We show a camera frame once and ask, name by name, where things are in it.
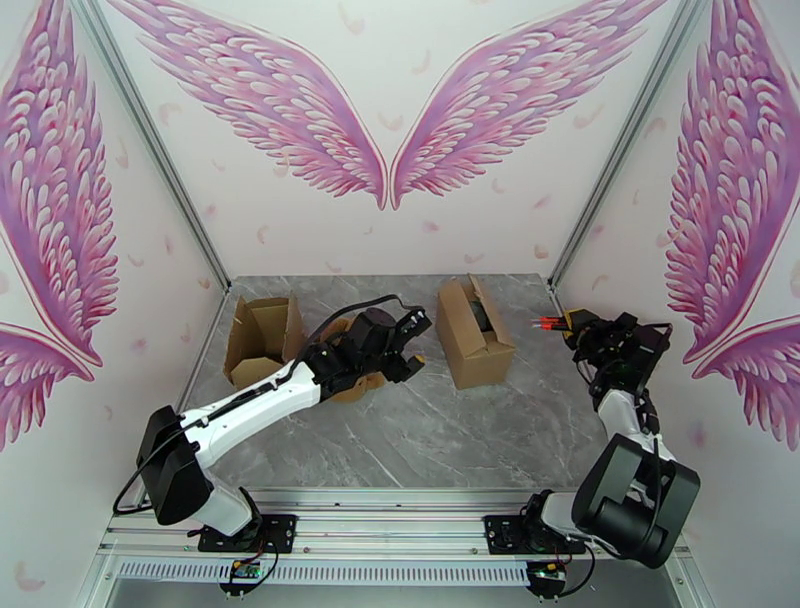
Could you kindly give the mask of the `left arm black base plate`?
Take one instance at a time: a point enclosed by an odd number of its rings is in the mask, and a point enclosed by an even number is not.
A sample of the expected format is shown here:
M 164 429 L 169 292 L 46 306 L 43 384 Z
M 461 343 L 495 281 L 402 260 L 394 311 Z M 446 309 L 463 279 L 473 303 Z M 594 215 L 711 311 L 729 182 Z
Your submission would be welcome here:
M 250 555 L 259 551 L 278 554 L 292 552 L 297 517 L 291 514 L 259 514 L 232 536 L 209 526 L 199 532 L 197 549 L 201 553 L 235 553 Z

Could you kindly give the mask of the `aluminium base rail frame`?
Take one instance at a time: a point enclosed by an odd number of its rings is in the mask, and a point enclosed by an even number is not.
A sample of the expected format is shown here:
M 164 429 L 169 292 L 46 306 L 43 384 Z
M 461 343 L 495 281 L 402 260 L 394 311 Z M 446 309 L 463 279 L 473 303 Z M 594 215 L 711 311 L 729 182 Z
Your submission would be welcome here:
M 256 488 L 268 514 L 296 516 L 291 558 L 493 561 L 482 519 L 516 514 L 530 488 Z

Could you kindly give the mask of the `right small circuit board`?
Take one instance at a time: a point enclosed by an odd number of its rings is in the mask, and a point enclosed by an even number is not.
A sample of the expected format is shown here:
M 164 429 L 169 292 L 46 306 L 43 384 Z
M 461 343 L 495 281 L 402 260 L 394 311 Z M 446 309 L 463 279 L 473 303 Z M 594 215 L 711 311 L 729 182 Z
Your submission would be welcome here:
M 527 590 L 538 600 L 556 600 L 567 586 L 566 567 L 556 561 L 527 561 Z

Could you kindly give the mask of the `cardboard box with printed mark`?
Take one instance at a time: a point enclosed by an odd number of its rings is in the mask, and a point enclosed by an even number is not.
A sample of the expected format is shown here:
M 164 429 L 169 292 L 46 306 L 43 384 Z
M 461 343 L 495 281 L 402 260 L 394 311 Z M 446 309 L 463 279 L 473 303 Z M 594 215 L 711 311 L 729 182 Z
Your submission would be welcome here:
M 435 328 L 457 389 L 505 382 L 516 347 L 494 299 L 476 276 L 442 284 Z

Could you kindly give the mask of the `small circuit board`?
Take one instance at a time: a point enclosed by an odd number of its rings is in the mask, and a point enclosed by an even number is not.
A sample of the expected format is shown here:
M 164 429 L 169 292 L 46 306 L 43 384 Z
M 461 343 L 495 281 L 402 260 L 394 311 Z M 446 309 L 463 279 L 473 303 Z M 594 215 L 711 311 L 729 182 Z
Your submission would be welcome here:
M 556 600 L 567 586 L 566 567 L 556 561 L 527 561 L 527 590 L 538 600 Z
M 245 562 L 236 560 L 231 564 L 227 578 L 219 584 L 221 591 L 232 598 L 243 598 L 254 591 L 264 578 L 259 560 Z

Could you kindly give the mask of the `left aluminium corner post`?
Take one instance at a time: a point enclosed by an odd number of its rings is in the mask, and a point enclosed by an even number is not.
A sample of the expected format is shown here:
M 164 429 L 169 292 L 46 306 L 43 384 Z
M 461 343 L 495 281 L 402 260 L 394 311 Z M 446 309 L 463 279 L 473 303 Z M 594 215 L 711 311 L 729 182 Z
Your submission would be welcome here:
M 231 289 L 231 278 L 193 205 L 190 193 L 157 128 L 153 114 L 135 82 L 123 53 L 113 36 L 99 0 L 68 0 L 98 53 L 137 134 L 143 141 L 156 173 L 191 233 L 215 282 L 224 293 Z

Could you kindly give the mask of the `aluminium corner post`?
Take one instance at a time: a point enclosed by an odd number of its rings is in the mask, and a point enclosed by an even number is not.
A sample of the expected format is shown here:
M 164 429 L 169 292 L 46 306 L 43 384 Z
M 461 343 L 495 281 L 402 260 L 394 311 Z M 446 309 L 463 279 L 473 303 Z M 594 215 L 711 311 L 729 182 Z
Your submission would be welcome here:
M 676 57 L 696 27 L 702 11 L 709 4 L 710 0 L 679 0 L 676 11 L 633 99 L 622 127 L 557 258 L 553 271 L 545 282 L 547 292 L 554 302 L 558 301 L 561 283 L 587 240 L 590 229 L 593 227 L 614 181 L 644 130 L 646 119 L 660 95 Z
M 98 53 L 137 134 L 143 141 L 156 173 L 191 233 L 215 282 L 224 293 L 231 289 L 231 278 L 193 205 L 190 193 L 157 128 L 153 114 L 135 82 L 123 53 L 113 36 L 99 0 L 68 0 Z

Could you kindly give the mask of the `right aluminium corner post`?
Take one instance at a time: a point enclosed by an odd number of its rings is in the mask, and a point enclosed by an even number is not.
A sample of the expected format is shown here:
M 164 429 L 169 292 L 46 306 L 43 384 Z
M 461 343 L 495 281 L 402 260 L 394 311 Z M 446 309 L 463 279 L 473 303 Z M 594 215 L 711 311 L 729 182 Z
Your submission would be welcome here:
M 702 11 L 709 4 L 710 0 L 679 0 L 676 11 L 633 99 L 622 127 L 557 258 L 553 271 L 545 282 L 547 292 L 554 302 L 558 301 L 561 283 L 587 240 L 590 229 L 593 227 L 614 181 L 644 130 L 646 119 L 660 95 L 676 57 L 696 27 Z

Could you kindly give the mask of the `left small circuit board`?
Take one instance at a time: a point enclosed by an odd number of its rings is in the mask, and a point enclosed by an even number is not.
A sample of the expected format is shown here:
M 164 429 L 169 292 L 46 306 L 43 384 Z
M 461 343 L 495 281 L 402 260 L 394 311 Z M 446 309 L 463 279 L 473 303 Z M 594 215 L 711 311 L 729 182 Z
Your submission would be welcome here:
M 221 591 L 232 598 L 243 598 L 254 591 L 264 578 L 259 560 L 245 562 L 236 560 L 231 564 L 227 578 L 219 584 Z

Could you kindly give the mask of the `plain brown cardboard box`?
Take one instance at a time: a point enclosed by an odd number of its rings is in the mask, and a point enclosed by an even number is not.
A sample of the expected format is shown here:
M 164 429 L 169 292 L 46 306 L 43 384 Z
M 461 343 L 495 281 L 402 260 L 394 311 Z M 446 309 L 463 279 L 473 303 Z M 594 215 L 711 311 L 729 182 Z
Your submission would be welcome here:
M 240 298 L 228 336 L 223 373 L 237 390 L 281 370 L 300 351 L 306 331 L 294 295 Z

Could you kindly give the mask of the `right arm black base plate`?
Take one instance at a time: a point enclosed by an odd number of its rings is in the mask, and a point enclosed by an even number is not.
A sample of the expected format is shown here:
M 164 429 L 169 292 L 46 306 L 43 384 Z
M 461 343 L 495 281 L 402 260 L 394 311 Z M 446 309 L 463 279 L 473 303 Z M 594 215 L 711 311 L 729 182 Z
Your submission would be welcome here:
M 587 553 L 583 542 L 567 539 L 523 515 L 486 515 L 483 526 L 492 555 L 570 557 Z

